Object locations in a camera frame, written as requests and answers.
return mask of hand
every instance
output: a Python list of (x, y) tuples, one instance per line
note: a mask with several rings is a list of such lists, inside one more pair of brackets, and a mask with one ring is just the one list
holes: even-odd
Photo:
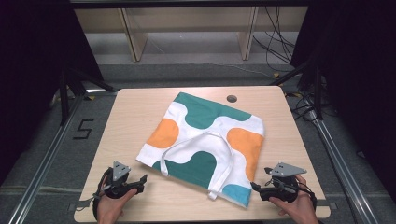
[(137, 189), (129, 190), (124, 196), (118, 199), (107, 197), (103, 192), (98, 205), (97, 217), (99, 224), (113, 224), (119, 216), (123, 216), (123, 206), (137, 193)]
[[(300, 188), (305, 189), (306, 180), (300, 175), (297, 175), (296, 178), (299, 183), (302, 183)], [(275, 197), (270, 197), (269, 201), (282, 209), (279, 211), (280, 216), (288, 214), (298, 224), (318, 223), (311, 198), (308, 193), (302, 190), (299, 190), (297, 199), (292, 203), (283, 202)]]

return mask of small round hole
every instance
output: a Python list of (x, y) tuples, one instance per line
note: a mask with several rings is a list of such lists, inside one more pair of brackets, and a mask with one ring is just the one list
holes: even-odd
[(230, 103), (235, 103), (237, 100), (238, 100), (238, 98), (236, 98), (236, 96), (234, 96), (234, 95), (227, 96), (227, 101)]

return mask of handheld controller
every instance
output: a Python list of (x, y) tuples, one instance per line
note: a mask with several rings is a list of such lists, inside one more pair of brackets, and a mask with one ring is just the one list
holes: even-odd
[(139, 181), (134, 183), (126, 183), (131, 168), (125, 166), (118, 161), (113, 162), (113, 168), (109, 167), (104, 173), (98, 184), (97, 191), (93, 194), (93, 215), (97, 219), (97, 207), (100, 200), (100, 192), (102, 191), (107, 197), (118, 199), (124, 196), (130, 189), (137, 189), (137, 193), (142, 193), (145, 189), (144, 184), (147, 182), (148, 175), (144, 175)]
[(274, 169), (266, 167), (264, 170), (265, 173), (272, 176), (271, 180), (268, 181), (265, 186), (273, 184), (273, 188), (262, 188), (260, 185), (250, 182), (253, 190), (260, 193), (260, 197), (263, 201), (269, 201), (270, 197), (276, 197), (284, 202), (292, 203), (296, 200), (299, 190), (302, 190), (309, 194), (314, 209), (316, 209), (317, 198), (315, 197), (315, 193), (309, 188), (300, 188), (295, 177), (299, 174), (305, 174), (305, 169), (280, 162)]

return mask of tote bag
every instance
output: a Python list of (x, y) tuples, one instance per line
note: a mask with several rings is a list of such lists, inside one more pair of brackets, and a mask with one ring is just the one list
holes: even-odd
[(260, 118), (181, 92), (136, 159), (248, 207), (263, 139)]

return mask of fabric strap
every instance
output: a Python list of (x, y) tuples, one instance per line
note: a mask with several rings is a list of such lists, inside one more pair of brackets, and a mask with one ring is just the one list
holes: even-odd
[(168, 171), (168, 168), (167, 168), (167, 166), (166, 166), (165, 157), (166, 157), (166, 154), (167, 154), (170, 150), (175, 149), (176, 146), (178, 146), (178, 145), (180, 145), (180, 144), (182, 144), (182, 143), (191, 141), (191, 140), (193, 140), (193, 139), (195, 139), (195, 138), (197, 138), (197, 137), (199, 137), (199, 136), (202, 136), (202, 135), (204, 135), (204, 134), (211, 134), (211, 135), (214, 135), (214, 136), (216, 136), (216, 137), (221, 138), (221, 140), (223, 140), (224, 143), (227, 145), (227, 149), (228, 149), (227, 151), (229, 152), (229, 158), (230, 158), (230, 160), (229, 160), (229, 162), (228, 162), (228, 165), (227, 165), (227, 168), (226, 168), (226, 169), (224, 170), (224, 172), (221, 174), (221, 176), (219, 177), (219, 179), (213, 184), (212, 188), (209, 189), (209, 194), (208, 194), (209, 198), (212, 199), (212, 200), (215, 200), (216, 197), (218, 196), (217, 194), (218, 194), (219, 191), (221, 190), (221, 187), (223, 186), (225, 180), (227, 179), (227, 177), (229, 176), (231, 170), (233, 169), (233, 150), (231, 149), (230, 144), (225, 140), (225, 138), (224, 138), (220, 133), (216, 133), (216, 132), (204, 132), (204, 133), (200, 133), (200, 134), (194, 136), (193, 138), (190, 138), (190, 139), (181, 141), (181, 142), (179, 142), (179, 143), (177, 143), (177, 144), (175, 144), (175, 145), (169, 147), (168, 149), (166, 149), (166, 151), (165, 151), (165, 152), (162, 154), (162, 156), (161, 156), (161, 161), (160, 161), (161, 173), (162, 173), (163, 175), (165, 175), (165, 176), (169, 176), (169, 171)]

